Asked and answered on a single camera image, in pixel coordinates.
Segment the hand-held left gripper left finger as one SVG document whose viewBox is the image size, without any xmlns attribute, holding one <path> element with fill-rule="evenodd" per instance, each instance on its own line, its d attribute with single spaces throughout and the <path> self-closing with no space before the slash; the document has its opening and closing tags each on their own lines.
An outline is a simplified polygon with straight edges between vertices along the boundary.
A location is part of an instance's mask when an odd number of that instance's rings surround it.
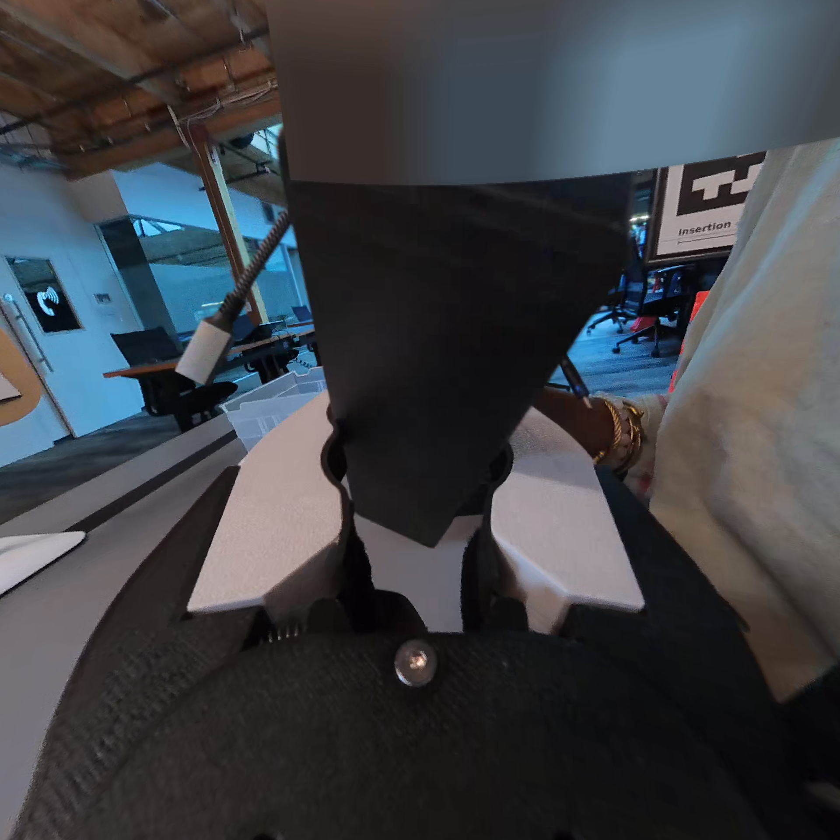
<svg viewBox="0 0 840 840">
<path fill-rule="evenodd" d="M 192 616 L 263 608 L 278 624 L 336 596 L 352 525 L 329 394 L 268 432 L 240 462 L 188 599 Z"/>
</svg>

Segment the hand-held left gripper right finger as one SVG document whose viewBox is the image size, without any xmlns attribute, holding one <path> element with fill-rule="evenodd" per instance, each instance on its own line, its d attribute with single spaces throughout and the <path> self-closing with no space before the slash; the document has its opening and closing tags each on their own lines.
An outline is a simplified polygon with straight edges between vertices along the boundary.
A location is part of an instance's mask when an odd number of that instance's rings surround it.
<svg viewBox="0 0 840 840">
<path fill-rule="evenodd" d="M 573 607 L 644 609 L 592 459 L 536 409 L 493 463 L 463 556 L 463 630 L 558 633 Z"/>
</svg>

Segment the clear plastic bin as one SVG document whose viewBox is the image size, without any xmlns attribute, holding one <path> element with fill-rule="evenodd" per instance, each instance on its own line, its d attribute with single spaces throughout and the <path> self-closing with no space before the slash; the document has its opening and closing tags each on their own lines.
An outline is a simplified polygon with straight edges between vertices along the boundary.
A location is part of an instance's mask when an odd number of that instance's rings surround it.
<svg viewBox="0 0 840 840">
<path fill-rule="evenodd" d="M 246 451 L 273 428 L 327 389 L 321 366 L 283 374 L 222 405 L 223 412 Z"/>
</svg>

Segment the black usb hub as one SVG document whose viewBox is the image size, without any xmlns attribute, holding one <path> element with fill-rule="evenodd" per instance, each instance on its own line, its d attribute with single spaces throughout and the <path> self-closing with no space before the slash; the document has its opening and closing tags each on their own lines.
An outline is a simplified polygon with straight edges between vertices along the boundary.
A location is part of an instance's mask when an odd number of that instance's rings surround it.
<svg viewBox="0 0 840 840">
<path fill-rule="evenodd" d="M 362 517 L 443 537 L 619 279 L 633 178 L 288 183 Z"/>
</svg>

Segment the person's right forearm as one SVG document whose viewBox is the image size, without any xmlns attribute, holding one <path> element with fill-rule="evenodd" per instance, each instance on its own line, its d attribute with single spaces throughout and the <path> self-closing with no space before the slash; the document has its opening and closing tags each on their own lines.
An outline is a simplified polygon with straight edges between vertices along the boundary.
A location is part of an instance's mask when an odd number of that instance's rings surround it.
<svg viewBox="0 0 840 840">
<path fill-rule="evenodd" d="M 603 400 L 612 405 L 616 418 L 622 422 L 623 438 L 605 464 L 613 468 L 614 475 L 647 508 L 653 489 L 655 451 L 658 430 L 668 404 L 667 394 L 640 395 L 627 398 L 605 395 Z"/>
</svg>

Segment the person's right hand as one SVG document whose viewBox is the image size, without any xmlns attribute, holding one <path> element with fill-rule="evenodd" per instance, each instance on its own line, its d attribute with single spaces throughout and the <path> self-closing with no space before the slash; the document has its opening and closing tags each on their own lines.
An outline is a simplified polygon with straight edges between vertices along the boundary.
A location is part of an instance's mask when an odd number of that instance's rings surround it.
<svg viewBox="0 0 840 840">
<path fill-rule="evenodd" d="M 570 392 L 543 387 L 533 407 L 572 436 L 594 459 L 613 446 L 615 422 L 606 402 L 597 397 L 582 400 Z"/>
</svg>

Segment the wooden office desk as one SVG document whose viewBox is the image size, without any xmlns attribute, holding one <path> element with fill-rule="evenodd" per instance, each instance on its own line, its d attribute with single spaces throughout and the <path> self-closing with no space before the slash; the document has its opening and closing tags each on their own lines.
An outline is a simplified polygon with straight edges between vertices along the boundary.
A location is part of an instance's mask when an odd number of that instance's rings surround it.
<svg viewBox="0 0 840 840">
<path fill-rule="evenodd" d="M 236 344 L 219 364 L 214 379 L 205 385 L 178 374 L 177 358 L 130 365 L 103 377 L 136 382 L 144 411 L 151 417 L 173 418 L 184 433 L 220 416 L 227 400 L 288 373 L 290 362 L 308 350 L 319 355 L 311 323 Z"/>
</svg>

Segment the black office chair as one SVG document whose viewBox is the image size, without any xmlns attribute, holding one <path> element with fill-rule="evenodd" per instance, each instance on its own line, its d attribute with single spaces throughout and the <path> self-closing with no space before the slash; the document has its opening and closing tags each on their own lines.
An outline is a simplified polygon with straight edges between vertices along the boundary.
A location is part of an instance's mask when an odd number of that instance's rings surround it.
<svg viewBox="0 0 840 840">
<path fill-rule="evenodd" d="M 127 365 L 103 375 L 106 379 L 136 382 L 144 410 L 153 417 L 173 417 L 182 433 L 219 415 L 219 407 L 237 392 L 230 381 L 197 385 L 176 372 L 183 348 L 162 327 L 136 332 L 112 333 Z"/>
<path fill-rule="evenodd" d="M 585 334 L 591 335 L 596 327 L 608 321 L 616 326 L 617 333 L 624 333 L 628 323 L 643 316 L 647 288 L 648 273 L 644 268 L 633 274 L 625 272 L 618 285 L 608 293 L 605 314 L 591 321 Z"/>
<path fill-rule="evenodd" d="M 697 292 L 695 272 L 686 263 L 661 266 L 639 277 L 626 280 L 623 310 L 630 321 L 652 319 L 652 322 L 628 337 L 616 341 L 614 354 L 620 354 L 625 343 L 636 344 L 640 338 L 653 341 L 651 356 L 660 356 L 660 341 L 670 336 L 682 336 L 681 319 Z"/>
</svg>

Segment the person's cream sweater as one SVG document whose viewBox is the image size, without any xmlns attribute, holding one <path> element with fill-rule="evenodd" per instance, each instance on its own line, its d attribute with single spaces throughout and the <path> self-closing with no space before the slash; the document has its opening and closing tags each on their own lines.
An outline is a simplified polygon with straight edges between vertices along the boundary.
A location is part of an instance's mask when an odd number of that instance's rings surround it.
<svg viewBox="0 0 840 840">
<path fill-rule="evenodd" d="M 838 665 L 838 261 L 839 140 L 769 151 L 655 443 L 650 510 L 780 701 Z"/>
</svg>

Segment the white board stand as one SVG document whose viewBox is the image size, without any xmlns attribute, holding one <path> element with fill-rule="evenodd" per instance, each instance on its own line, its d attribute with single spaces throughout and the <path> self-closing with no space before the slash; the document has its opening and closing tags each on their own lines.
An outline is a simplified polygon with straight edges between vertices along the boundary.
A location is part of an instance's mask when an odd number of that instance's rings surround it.
<svg viewBox="0 0 840 840">
<path fill-rule="evenodd" d="M 25 534 L 1 538 L 1 595 L 60 560 L 86 539 L 84 531 Z"/>
</svg>

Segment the white door with phone symbol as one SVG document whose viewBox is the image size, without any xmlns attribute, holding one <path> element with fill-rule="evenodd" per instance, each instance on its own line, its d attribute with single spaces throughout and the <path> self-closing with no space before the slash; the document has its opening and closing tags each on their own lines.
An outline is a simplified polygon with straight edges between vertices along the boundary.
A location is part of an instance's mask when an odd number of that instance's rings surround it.
<svg viewBox="0 0 840 840">
<path fill-rule="evenodd" d="M 68 368 L 50 341 L 80 331 L 81 321 L 50 258 L 2 255 L 2 316 L 62 428 L 59 439 L 76 438 L 61 381 Z"/>
</svg>

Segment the printed tag sign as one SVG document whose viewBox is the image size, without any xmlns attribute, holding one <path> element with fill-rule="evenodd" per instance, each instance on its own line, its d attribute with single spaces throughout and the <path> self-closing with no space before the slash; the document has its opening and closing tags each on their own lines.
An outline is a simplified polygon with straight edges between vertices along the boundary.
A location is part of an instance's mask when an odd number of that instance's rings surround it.
<svg viewBox="0 0 840 840">
<path fill-rule="evenodd" d="M 765 157 L 761 151 L 660 168 L 645 262 L 665 266 L 727 254 Z"/>
</svg>

